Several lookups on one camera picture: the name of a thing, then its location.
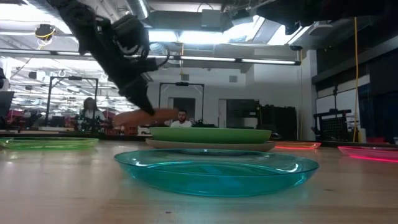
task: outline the computer screen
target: computer screen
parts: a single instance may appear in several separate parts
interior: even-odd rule
[[[14,93],[13,91],[0,91],[0,118],[7,117]]]

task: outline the woman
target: woman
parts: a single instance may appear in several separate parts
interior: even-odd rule
[[[97,103],[91,97],[88,97],[83,102],[83,110],[81,111],[82,115],[89,119],[95,119],[97,117],[102,121],[106,121],[104,114],[98,109]]]

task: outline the transparent plate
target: transparent plate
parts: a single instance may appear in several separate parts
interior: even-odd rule
[[[318,149],[319,142],[276,141],[276,149]]]
[[[358,159],[398,162],[398,148],[395,147],[339,146],[338,149]]]
[[[0,138],[0,146],[13,150],[81,150],[93,148],[98,139],[59,137]]]
[[[133,151],[114,158],[132,178],[151,187],[218,197],[279,192],[305,183],[319,168],[301,157],[217,149]]]

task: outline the man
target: man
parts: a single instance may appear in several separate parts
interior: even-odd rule
[[[190,121],[187,121],[187,111],[180,109],[178,111],[178,121],[174,121],[170,127],[173,128],[189,128],[192,126]]]

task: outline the beige plate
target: beige plate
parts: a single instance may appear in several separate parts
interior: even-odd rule
[[[156,149],[230,149],[241,151],[267,152],[275,147],[274,142],[264,144],[213,144],[213,143],[190,143],[190,142],[169,142],[157,141],[147,138],[148,145]]]

